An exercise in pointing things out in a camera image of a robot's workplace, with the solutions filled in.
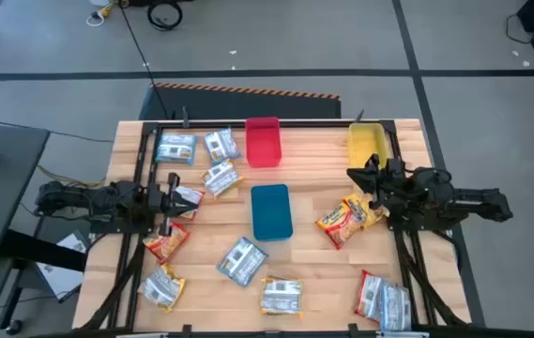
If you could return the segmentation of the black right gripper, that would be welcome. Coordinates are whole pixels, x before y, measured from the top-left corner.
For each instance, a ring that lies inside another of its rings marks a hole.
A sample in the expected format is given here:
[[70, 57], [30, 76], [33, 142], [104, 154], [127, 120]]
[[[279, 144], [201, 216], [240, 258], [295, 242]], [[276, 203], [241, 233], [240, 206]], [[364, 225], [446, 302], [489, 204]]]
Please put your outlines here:
[[379, 163], [379, 156], [374, 153], [365, 163], [365, 168], [348, 168], [346, 174], [362, 192], [372, 196], [370, 209], [384, 207], [388, 211], [408, 211], [403, 163], [392, 160], [383, 169], [379, 168]]

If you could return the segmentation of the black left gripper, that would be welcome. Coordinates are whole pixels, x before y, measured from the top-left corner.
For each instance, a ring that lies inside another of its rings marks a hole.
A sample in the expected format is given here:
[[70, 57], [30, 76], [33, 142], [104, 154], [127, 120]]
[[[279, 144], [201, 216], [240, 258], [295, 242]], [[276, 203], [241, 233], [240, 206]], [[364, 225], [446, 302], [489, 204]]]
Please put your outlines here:
[[179, 180], [180, 178], [176, 173], [170, 173], [167, 179], [167, 192], [163, 192], [157, 183], [149, 184], [147, 187], [148, 209], [152, 214], [161, 213], [164, 216], [164, 221], [158, 230], [160, 236], [172, 234], [173, 218], [192, 219], [196, 213], [197, 207], [189, 207], [189, 205], [198, 205], [198, 194], [195, 192], [176, 192]]

